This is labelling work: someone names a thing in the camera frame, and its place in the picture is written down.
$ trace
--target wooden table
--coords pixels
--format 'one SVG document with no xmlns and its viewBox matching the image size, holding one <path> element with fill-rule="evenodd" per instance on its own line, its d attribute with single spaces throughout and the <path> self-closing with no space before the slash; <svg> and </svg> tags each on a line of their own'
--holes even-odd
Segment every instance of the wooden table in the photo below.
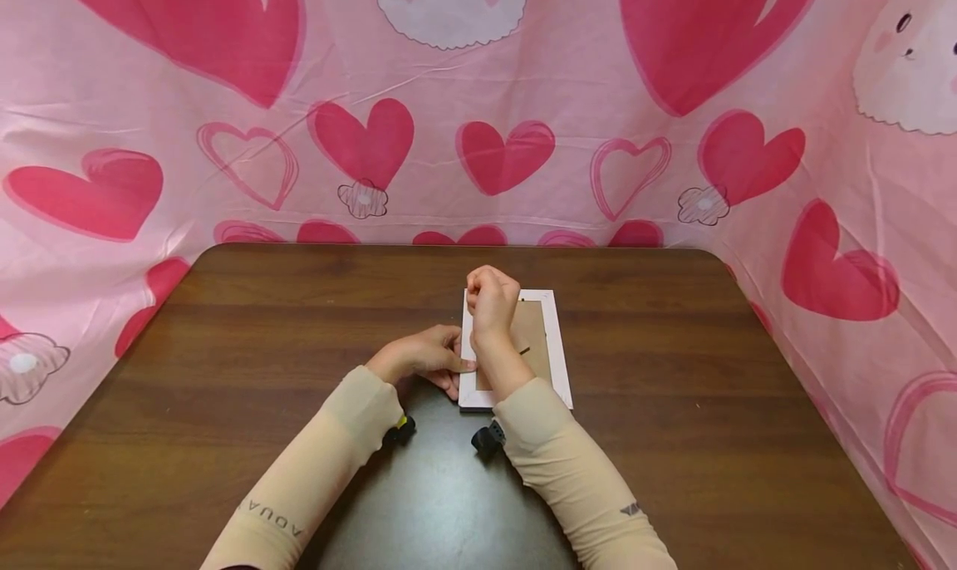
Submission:
<svg viewBox="0 0 957 570">
<path fill-rule="evenodd" d="M 340 377 L 458 323 L 466 272 L 552 288 L 575 417 L 682 570 L 915 568 L 724 265 L 694 251 L 229 245 L 196 263 L 0 512 L 0 568 L 196 568 Z M 300 568 L 574 568 L 547 509 L 410 388 Z"/>
</svg>

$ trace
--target beige arm sleeve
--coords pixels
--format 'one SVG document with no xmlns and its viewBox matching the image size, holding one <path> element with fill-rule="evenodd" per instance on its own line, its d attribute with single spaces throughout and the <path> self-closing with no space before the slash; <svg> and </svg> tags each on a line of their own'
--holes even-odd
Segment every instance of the beige arm sleeve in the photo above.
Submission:
<svg viewBox="0 0 957 570">
<path fill-rule="evenodd" d="M 547 381 L 528 382 L 495 413 L 505 455 L 552 508 L 587 570 L 676 569 L 615 465 Z"/>
<path fill-rule="evenodd" d="M 360 366 L 260 478 L 201 570 L 294 568 L 329 508 L 402 418 L 395 388 Z"/>
</svg>

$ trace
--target right hand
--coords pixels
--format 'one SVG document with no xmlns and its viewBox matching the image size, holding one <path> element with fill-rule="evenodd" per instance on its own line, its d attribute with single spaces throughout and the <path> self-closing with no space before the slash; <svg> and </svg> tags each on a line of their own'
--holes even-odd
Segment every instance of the right hand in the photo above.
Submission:
<svg viewBox="0 0 957 570">
<path fill-rule="evenodd" d="M 472 348 L 490 342 L 511 343 L 512 318 L 522 287 L 497 268 L 479 267 L 466 278 L 466 304 L 472 314 Z"/>
</svg>

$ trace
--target person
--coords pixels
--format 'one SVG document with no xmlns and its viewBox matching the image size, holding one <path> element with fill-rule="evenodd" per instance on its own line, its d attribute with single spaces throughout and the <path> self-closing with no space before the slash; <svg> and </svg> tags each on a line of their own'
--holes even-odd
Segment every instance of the person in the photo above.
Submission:
<svg viewBox="0 0 957 570">
<path fill-rule="evenodd" d="M 588 570 L 674 570 L 628 484 L 512 343 L 518 282 L 481 267 L 466 279 L 472 346 L 498 404 L 505 455 L 552 508 Z M 392 342 L 346 375 L 240 502 L 201 570 L 288 570 L 356 471 L 403 417 L 395 385 L 420 374 L 458 399 L 461 331 L 438 326 Z"/>
</svg>

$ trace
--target white bunny face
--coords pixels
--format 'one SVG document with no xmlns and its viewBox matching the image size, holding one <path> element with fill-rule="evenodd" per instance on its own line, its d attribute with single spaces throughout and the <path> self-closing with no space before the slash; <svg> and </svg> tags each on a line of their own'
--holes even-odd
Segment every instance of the white bunny face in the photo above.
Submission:
<svg viewBox="0 0 957 570">
<path fill-rule="evenodd" d="M 378 0 L 398 33 L 441 49 L 487 45 L 511 34 L 525 0 Z"/>
<path fill-rule="evenodd" d="M 890 0 L 854 70 L 863 115 L 920 133 L 957 133 L 957 0 Z"/>
</svg>

